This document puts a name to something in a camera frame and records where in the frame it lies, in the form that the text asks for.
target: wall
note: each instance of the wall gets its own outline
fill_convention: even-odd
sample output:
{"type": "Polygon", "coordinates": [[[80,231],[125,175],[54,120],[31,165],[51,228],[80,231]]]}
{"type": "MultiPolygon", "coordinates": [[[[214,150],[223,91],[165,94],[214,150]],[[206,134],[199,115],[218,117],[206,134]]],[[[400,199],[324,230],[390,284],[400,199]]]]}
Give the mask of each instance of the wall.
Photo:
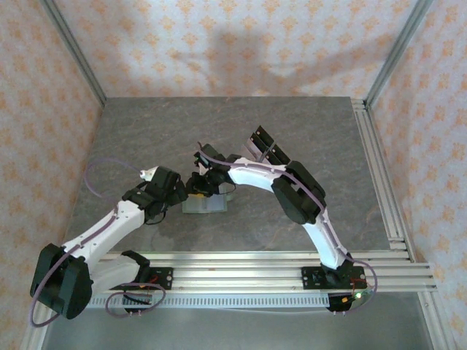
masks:
{"type": "Polygon", "coordinates": [[[22,340],[40,249],[62,242],[101,108],[37,0],[0,2],[0,334],[22,340]]]}
{"type": "Polygon", "coordinates": [[[417,253],[467,349],[467,14],[439,0],[374,107],[417,253]]]}
{"type": "Polygon", "coordinates": [[[364,98],[415,0],[58,0],[109,97],[364,98]]]}

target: grey countertop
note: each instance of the grey countertop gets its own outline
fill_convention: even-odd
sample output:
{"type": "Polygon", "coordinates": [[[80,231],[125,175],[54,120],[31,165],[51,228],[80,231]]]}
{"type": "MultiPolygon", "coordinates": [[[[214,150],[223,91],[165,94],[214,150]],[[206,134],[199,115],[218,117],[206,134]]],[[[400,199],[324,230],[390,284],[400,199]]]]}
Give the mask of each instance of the grey countertop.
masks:
{"type": "MultiPolygon", "coordinates": [[[[351,251],[389,248],[349,98],[111,98],[90,160],[114,157],[141,169],[165,166],[186,181],[196,170],[197,141],[210,143],[225,156],[239,153],[259,125],[324,187],[343,245],[351,251]]],[[[138,174],[115,164],[96,167],[90,180],[116,198],[139,183],[138,174]]],[[[66,239],[87,230],[110,209],[82,184],[66,239]]],[[[115,246],[117,251],[127,249],[316,250],[272,193],[251,187],[239,187],[224,213],[183,214],[181,206],[171,208],[161,224],[144,225],[115,246]]]]}

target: floral wallpaper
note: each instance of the floral wallpaper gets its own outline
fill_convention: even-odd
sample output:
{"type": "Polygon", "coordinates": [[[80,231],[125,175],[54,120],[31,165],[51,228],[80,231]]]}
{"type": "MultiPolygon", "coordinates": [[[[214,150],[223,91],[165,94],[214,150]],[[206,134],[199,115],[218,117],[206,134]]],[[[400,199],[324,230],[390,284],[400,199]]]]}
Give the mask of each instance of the floral wallpaper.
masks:
{"type": "Polygon", "coordinates": [[[365,98],[415,0],[57,0],[109,97],[365,98]]]}
{"type": "Polygon", "coordinates": [[[0,52],[0,343],[18,349],[39,252],[63,240],[101,108],[39,1],[0,1],[0,52]]]}
{"type": "Polygon", "coordinates": [[[467,12],[435,1],[374,107],[396,195],[467,349],[467,12]]]}

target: patterned wallpaper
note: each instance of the patterned wallpaper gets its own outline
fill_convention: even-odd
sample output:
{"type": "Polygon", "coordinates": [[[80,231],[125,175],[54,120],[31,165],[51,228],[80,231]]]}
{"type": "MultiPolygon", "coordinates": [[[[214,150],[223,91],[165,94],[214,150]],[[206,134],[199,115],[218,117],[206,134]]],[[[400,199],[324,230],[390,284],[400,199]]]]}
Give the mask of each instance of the patterned wallpaper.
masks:
{"type": "Polygon", "coordinates": [[[57,0],[109,97],[364,98],[415,0],[57,0]]]}
{"type": "Polygon", "coordinates": [[[417,253],[467,349],[467,12],[438,0],[374,108],[417,253]]]}
{"type": "Polygon", "coordinates": [[[18,349],[40,249],[63,240],[101,109],[39,1],[0,1],[0,52],[0,343],[18,349]]]}

